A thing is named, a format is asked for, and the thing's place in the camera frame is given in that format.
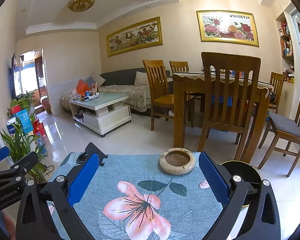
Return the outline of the person left hand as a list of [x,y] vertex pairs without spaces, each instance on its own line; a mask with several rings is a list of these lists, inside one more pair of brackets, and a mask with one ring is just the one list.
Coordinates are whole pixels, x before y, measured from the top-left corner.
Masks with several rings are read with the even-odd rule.
[[14,224],[13,220],[4,211],[2,211],[2,217],[3,217],[3,221],[4,221],[4,229],[7,232],[7,235],[9,236],[9,239],[10,240],[16,240],[15,224]]

